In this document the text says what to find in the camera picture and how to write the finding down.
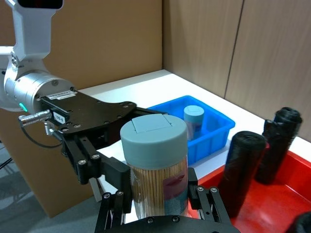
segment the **red container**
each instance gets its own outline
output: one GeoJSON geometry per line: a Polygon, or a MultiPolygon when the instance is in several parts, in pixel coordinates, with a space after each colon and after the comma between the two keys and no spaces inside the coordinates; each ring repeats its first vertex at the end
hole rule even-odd
{"type": "MultiPolygon", "coordinates": [[[[224,168],[201,178],[199,185],[217,186],[224,168]]],[[[283,233],[307,211],[311,211],[311,163],[289,151],[273,184],[252,181],[239,215],[231,222],[241,233],[283,233]]],[[[197,212],[190,210],[190,215],[197,217],[197,212]]]]}

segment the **blue plastic tray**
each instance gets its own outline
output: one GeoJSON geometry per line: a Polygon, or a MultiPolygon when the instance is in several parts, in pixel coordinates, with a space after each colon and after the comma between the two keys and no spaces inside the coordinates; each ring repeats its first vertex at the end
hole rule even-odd
{"type": "Polygon", "coordinates": [[[183,119],[184,108],[188,105],[198,105],[204,109],[201,136],[188,141],[188,165],[191,165],[224,147],[229,130],[235,126],[235,122],[192,96],[183,96],[149,109],[166,112],[183,119]]]}

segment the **white table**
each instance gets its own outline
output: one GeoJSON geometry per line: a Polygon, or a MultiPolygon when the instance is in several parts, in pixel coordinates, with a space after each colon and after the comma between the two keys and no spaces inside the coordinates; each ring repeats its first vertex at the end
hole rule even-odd
{"type": "MultiPolygon", "coordinates": [[[[234,134],[243,130],[253,131],[259,134],[262,134],[263,131],[264,119],[166,70],[159,70],[112,83],[90,87],[81,90],[81,92],[105,102],[132,101],[142,108],[148,108],[181,96],[190,95],[234,120],[236,125],[229,132],[227,145],[220,151],[215,152],[208,158],[202,159],[191,166],[194,167],[198,179],[225,164],[230,140],[234,134]]],[[[290,150],[302,158],[311,161],[311,143],[306,140],[296,137],[290,150]]],[[[124,161],[124,154],[120,141],[110,147],[99,150],[99,152],[107,157],[115,157],[120,161],[124,161]]],[[[104,176],[100,177],[98,180],[105,191],[112,193],[116,191],[116,189],[104,180],[104,176]]]]}

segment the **black cylinder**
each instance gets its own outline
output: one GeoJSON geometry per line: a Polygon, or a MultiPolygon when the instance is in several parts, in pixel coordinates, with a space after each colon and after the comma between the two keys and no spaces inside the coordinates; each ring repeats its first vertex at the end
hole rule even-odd
{"type": "Polygon", "coordinates": [[[311,212],[297,216],[286,233],[311,233],[311,212]]]}
{"type": "Polygon", "coordinates": [[[265,148],[266,140],[260,134],[242,131],[233,136],[218,185],[229,217],[238,215],[265,148]]]}
{"type": "Polygon", "coordinates": [[[288,107],[277,111],[274,121],[265,121],[262,135],[267,139],[269,149],[266,150],[255,175],[258,182],[271,184],[274,181],[301,123],[300,113],[288,107]]]}

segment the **light blue lid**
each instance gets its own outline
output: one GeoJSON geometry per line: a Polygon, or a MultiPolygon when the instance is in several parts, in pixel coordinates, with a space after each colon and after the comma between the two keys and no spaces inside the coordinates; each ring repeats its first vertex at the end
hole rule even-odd
{"type": "Polygon", "coordinates": [[[120,134],[125,160],[138,168],[170,167],[188,152],[187,126],[175,116],[139,116],[123,125],[120,134]]]}
{"type": "Polygon", "coordinates": [[[184,109],[184,120],[192,123],[202,123],[204,109],[197,105],[189,105],[184,109]]]}

